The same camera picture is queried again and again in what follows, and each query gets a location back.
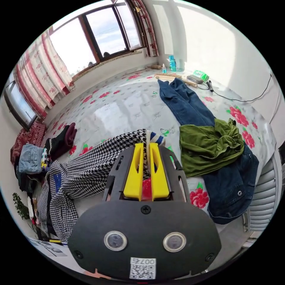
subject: window frame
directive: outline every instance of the window frame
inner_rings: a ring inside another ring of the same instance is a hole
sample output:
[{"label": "window frame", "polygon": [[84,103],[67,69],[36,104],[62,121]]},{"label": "window frame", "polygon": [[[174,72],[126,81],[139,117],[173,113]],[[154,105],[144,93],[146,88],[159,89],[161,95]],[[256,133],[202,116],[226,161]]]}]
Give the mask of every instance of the window frame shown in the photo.
[{"label": "window frame", "polygon": [[8,106],[9,111],[12,113],[12,115],[14,116],[14,118],[17,120],[17,122],[26,130],[29,131],[32,124],[36,121],[37,119],[37,114],[35,114],[35,116],[31,119],[30,123],[27,124],[22,118],[21,116],[18,114],[18,112],[15,110],[13,104],[10,101],[8,92],[10,92],[14,87],[17,87],[15,80],[10,82],[8,85],[5,86],[4,90],[3,90],[3,96],[5,99],[5,102]]},{"label": "window frame", "polygon": [[[117,2],[117,0],[115,0],[114,3],[112,3],[110,5],[98,7],[98,8],[89,10],[89,11],[87,11],[85,13],[82,13],[82,14],[80,14],[80,15],[78,15],[78,16],[70,19],[70,20],[68,20],[67,22],[65,22],[64,24],[62,24],[61,26],[59,26],[55,30],[53,29],[53,26],[51,26],[48,29],[49,35],[52,35],[57,30],[62,28],[64,25],[68,24],[69,22],[71,22],[71,21],[73,21],[73,20],[75,20],[77,18],[79,19],[79,23],[80,23],[80,25],[82,27],[82,31],[83,31],[83,33],[85,35],[85,38],[86,38],[86,40],[88,42],[88,45],[89,45],[91,51],[93,53],[93,56],[94,56],[94,58],[96,60],[96,63],[93,64],[92,66],[89,66],[89,67],[81,70],[77,74],[75,74],[72,77],[73,80],[76,77],[78,77],[80,74],[82,74],[83,72],[93,68],[94,66],[98,65],[101,62],[104,62],[106,60],[115,58],[115,57],[123,55],[123,54],[134,52],[134,51],[142,49],[142,48],[147,48],[148,49],[146,33],[144,31],[142,22],[141,22],[140,18],[138,17],[137,11],[136,11],[134,5],[132,4],[132,2],[130,0],[125,0],[125,3],[128,6],[128,8],[130,9],[131,15],[133,16],[133,20],[134,20],[134,23],[135,23],[135,26],[136,26],[136,29],[137,29],[137,34],[138,34],[139,41],[140,41],[140,46],[133,46],[133,47],[131,47],[130,44],[129,44],[129,40],[128,40],[128,37],[127,37],[127,33],[126,33],[126,30],[125,30],[124,24],[123,24],[123,22],[121,20],[120,13],[119,13],[119,11],[117,9],[118,6],[125,6],[125,4],[124,3],[116,3],[116,2]],[[123,37],[123,40],[125,42],[126,49],[122,50],[122,51],[119,51],[117,53],[113,53],[109,57],[104,58],[102,53],[101,53],[101,50],[100,50],[100,48],[99,48],[99,46],[97,44],[96,38],[95,38],[95,36],[94,36],[94,34],[92,32],[91,26],[90,26],[90,24],[88,22],[87,15],[88,14],[92,14],[92,13],[97,12],[97,11],[100,11],[100,10],[109,9],[109,8],[112,8],[113,13],[115,14],[115,17],[117,19],[117,22],[118,22],[118,25],[119,25],[119,28],[120,28],[120,31],[121,31],[121,34],[122,34],[122,37]]]}]

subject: houndstooth fabric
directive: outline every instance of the houndstooth fabric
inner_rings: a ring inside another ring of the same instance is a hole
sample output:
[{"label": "houndstooth fabric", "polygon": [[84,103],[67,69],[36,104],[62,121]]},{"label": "houndstooth fabric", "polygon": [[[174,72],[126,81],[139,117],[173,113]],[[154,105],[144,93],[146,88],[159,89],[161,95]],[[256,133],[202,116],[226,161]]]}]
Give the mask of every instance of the houndstooth fabric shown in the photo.
[{"label": "houndstooth fabric", "polygon": [[[73,226],[78,219],[72,200],[102,193],[105,189],[108,174],[121,151],[142,142],[144,147],[144,179],[149,177],[146,151],[146,146],[151,141],[149,132],[145,129],[128,132],[106,140],[71,161],[62,164],[58,161],[53,162],[49,171],[52,197],[50,216],[53,228],[61,242],[68,241]],[[53,177],[58,174],[61,174],[61,186],[56,192],[56,182]],[[38,218],[47,234],[48,191],[49,185],[45,182],[37,203]]]}]

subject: bed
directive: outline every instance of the bed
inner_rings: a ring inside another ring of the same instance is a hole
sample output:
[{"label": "bed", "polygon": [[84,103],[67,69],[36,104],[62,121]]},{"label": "bed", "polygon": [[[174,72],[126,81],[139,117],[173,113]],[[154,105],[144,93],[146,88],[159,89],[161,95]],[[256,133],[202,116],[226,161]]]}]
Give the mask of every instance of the bed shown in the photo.
[{"label": "bed", "polygon": [[[110,137],[148,129],[166,139],[166,147],[180,157],[179,123],[159,96],[159,85],[154,78],[156,70],[129,70],[90,88],[68,104],[50,123],[43,142],[56,137],[66,124],[76,123],[77,134],[73,148],[60,162],[71,160]],[[256,181],[275,151],[276,140],[265,119],[232,90],[212,80],[213,88],[221,96],[193,88],[199,98],[219,119],[235,119],[244,141],[259,160]],[[207,212],[209,197],[202,177],[187,179],[192,204]],[[99,203],[102,195],[74,201],[79,216],[89,207]],[[216,225],[221,232],[226,225]]]}]

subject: qr code sticker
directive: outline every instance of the qr code sticker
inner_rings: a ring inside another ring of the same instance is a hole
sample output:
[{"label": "qr code sticker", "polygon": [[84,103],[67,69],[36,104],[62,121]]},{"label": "qr code sticker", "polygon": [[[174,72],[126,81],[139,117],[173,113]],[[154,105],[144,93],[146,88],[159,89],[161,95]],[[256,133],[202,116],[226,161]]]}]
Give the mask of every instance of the qr code sticker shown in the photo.
[{"label": "qr code sticker", "polygon": [[155,258],[131,257],[130,279],[150,280],[156,276]]}]

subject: green cloth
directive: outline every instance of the green cloth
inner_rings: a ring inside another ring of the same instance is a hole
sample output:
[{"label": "green cloth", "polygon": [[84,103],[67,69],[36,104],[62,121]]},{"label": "green cloth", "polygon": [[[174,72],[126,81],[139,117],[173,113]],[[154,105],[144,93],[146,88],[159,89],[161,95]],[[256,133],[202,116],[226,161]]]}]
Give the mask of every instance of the green cloth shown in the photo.
[{"label": "green cloth", "polygon": [[187,177],[199,176],[233,163],[244,149],[235,121],[215,119],[215,126],[180,126],[180,149]]}]

